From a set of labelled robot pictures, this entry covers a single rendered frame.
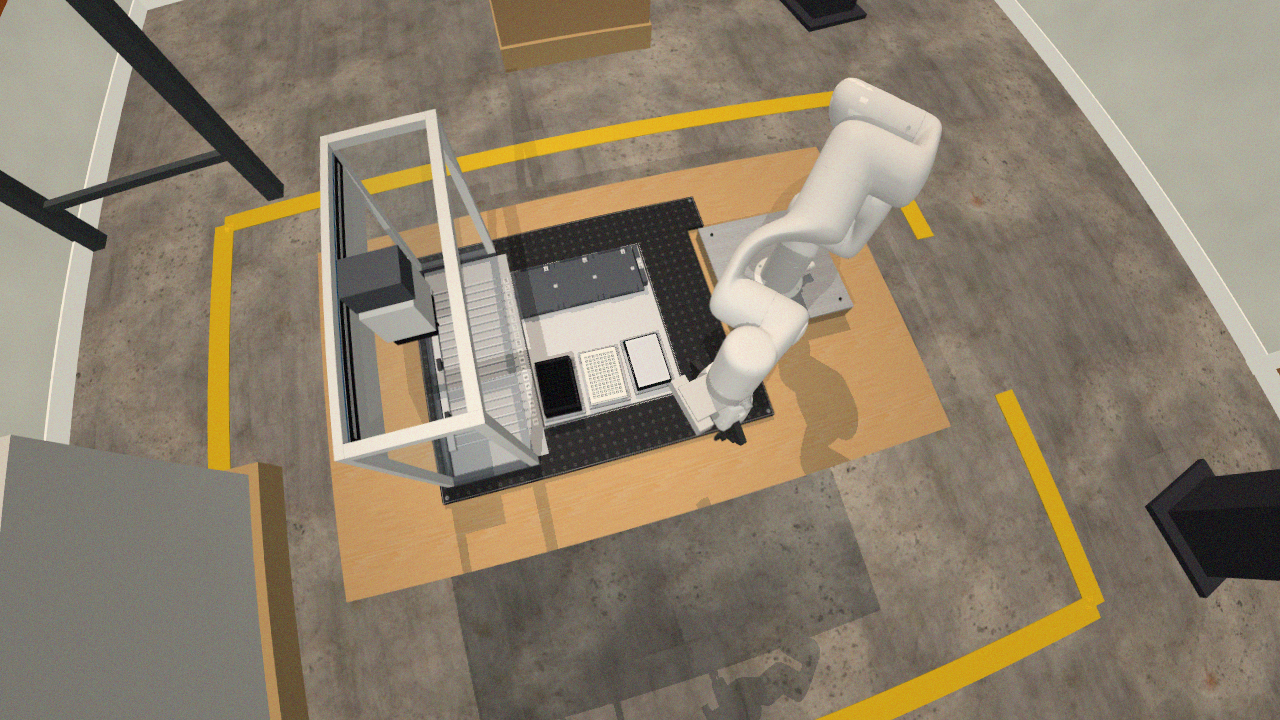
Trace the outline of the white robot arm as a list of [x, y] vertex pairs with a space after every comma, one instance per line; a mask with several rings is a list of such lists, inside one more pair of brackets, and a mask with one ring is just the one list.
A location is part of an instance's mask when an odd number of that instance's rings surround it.
[[[705, 375], [669, 382], [696, 436], [726, 405], [753, 407], [753, 392], [805, 333], [809, 314], [791, 299], [819, 247], [856, 256], [891, 208], [913, 202], [931, 174], [942, 133], [931, 113], [847, 78], [831, 96], [829, 122], [833, 131], [786, 215], [742, 240], [716, 284], [710, 313], [736, 329]], [[748, 264], [772, 243], [753, 281], [744, 274]]]

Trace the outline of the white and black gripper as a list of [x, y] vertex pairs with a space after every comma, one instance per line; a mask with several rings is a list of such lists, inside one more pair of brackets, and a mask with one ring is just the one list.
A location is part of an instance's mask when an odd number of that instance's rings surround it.
[[[692, 360], [690, 363], [692, 370], [690, 372], [690, 375], [692, 377], [692, 380], [698, 379], [701, 375], [705, 375], [709, 372], [710, 365], [705, 368], [701, 365], [701, 363], [698, 361], [698, 359]], [[718, 429], [721, 430], [716, 434], [714, 441], [730, 439], [730, 442], [740, 446], [748, 443], [748, 439], [744, 436], [742, 427], [740, 423], [744, 421], [750, 410], [745, 411], [742, 406], [736, 406], [736, 407], [728, 405], [726, 406], [727, 407], [722, 409], [721, 411], [710, 415], [712, 420], [716, 423], [716, 427], [718, 427]]]

